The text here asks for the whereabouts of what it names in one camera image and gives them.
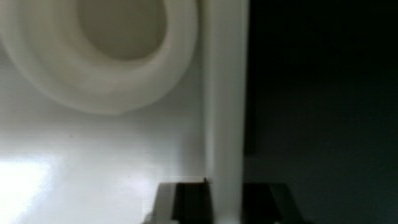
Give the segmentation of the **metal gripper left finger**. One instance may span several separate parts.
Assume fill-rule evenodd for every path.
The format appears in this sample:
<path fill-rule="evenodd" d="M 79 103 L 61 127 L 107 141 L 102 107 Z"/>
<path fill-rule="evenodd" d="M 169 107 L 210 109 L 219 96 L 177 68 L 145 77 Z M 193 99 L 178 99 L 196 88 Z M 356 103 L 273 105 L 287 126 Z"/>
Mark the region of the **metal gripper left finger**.
<path fill-rule="evenodd" d="M 159 184 L 155 204 L 143 224 L 214 224 L 209 180 Z"/>

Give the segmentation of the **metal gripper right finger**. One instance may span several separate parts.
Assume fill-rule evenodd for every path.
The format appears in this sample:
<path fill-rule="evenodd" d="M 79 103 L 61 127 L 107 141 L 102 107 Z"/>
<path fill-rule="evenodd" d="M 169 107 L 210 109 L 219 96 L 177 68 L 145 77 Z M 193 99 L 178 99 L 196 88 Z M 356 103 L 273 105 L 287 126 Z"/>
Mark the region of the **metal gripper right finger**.
<path fill-rule="evenodd" d="M 283 183 L 244 185 L 244 224 L 313 224 L 301 213 L 290 187 Z"/>

